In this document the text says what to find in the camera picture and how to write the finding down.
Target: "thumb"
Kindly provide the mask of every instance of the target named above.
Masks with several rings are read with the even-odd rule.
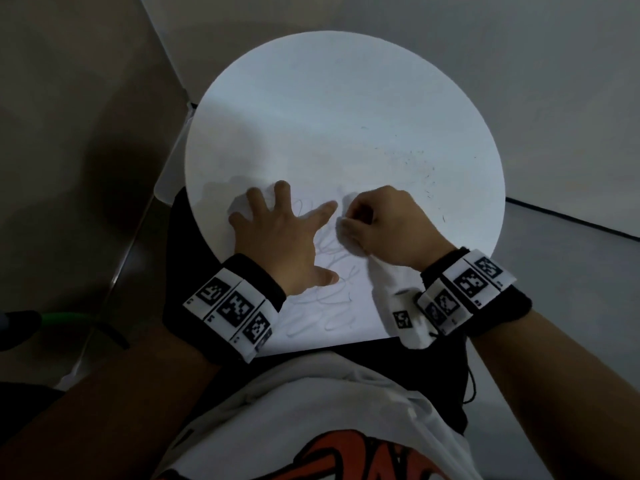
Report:
[[[371,226],[357,219],[342,219],[340,221],[342,229],[352,239],[361,245],[364,249],[366,241],[368,241]]]
[[[331,271],[325,267],[314,266],[314,284],[313,286],[329,286],[338,282],[340,277],[335,271]]]

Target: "wrist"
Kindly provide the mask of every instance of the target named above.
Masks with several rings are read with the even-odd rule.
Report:
[[[456,249],[457,247],[442,237],[437,243],[430,242],[429,245],[420,252],[420,256],[416,256],[415,262],[411,267],[421,273],[436,261]]]

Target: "finger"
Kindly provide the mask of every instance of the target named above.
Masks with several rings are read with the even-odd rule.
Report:
[[[386,185],[375,190],[370,190],[368,192],[358,194],[357,197],[353,199],[351,204],[349,204],[349,208],[347,209],[345,217],[348,217],[349,219],[356,218],[357,214],[361,212],[361,209],[363,207],[375,209],[376,206],[384,200],[385,194],[390,190],[394,190],[394,188],[390,185]]]
[[[281,212],[292,213],[291,186],[284,180],[281,180],[279,182],[276,182],[276,185],[273,188],[273,192],[276,195],[276,204],[274,206],[274,209],[278,209]]]
[[[364,222],[357,221],[356,219],[347,218],[340,221],[340,226],[347,236],[356,241],[362,249],[365,251],[367,250],[371,226],[364,224]]]
[[[313,286],[329,286],[338,282],[340,276],[335,271],[325,267],[314,266]]]
[[[253,213],[253,219],[265,215],[269,209],[264,201],[264,196],[259,188],[251,187],[246,192],[246,199],[249,201],[249,207]]]
[[[246,220],[244,218],[244,215],[242,215],[240,212],[234,212],[229,216],[229,224],[231,224],[231,227],[233,227],[235,230],[240,229],[240,227],[247,224],[247,222],[248,220]]]
[[[331,219],[331,216],[337,208],[338,202],[334,200],[322,204],[320,207],[311,212],[311,214],[309,214],[309,216],[307,217],[309,225],[313,227],[314,230],[320,229],[320,227],[329,222],[329,219]]]

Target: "t-shirt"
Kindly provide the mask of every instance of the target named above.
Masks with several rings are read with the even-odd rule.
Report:
[[[156,477],[189,480],[479,479],[431,403],[333,352],[252,380],[192,421]]]

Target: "person's right hand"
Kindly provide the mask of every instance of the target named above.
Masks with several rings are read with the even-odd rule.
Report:
[[[408,192],[389,185],[359,194],[341,226],[367,254],[420,272],[456,249]]]

